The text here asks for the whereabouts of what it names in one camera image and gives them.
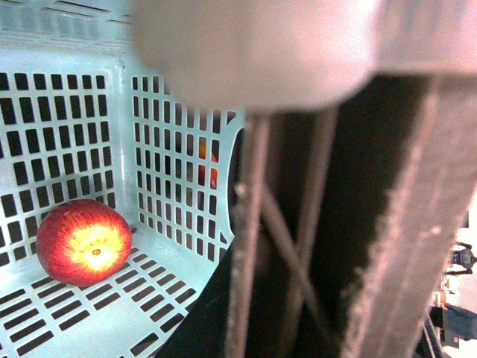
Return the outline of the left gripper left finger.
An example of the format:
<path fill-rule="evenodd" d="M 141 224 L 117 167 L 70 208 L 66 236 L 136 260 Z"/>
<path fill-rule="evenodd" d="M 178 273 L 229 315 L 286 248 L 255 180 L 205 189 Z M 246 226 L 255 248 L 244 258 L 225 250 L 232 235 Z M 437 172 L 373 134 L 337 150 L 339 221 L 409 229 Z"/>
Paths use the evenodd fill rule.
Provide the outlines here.
<path fill-rule="evenodd" d="M 132 38 L 171 93 L 198 107 L 342 102 L 376 63 L 377 1 L 134 1 Z"/>

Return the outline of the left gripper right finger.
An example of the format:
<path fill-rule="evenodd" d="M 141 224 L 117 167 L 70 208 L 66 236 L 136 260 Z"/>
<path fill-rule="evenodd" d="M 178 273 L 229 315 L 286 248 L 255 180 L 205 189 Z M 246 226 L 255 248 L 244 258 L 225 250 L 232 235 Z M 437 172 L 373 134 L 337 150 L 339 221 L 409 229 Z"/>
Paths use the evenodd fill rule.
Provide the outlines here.
<path fill-rule="evenodd" d="M 251 118 L 236 186 L 224 353 L 246 354 L 258 226 L 288 267 L 275 351 L 409 357 L 476 193 L 476 3 L 387 1 L 373 76 L 315 120 L 297 231 L 267 185 L 271 118 Z"/>

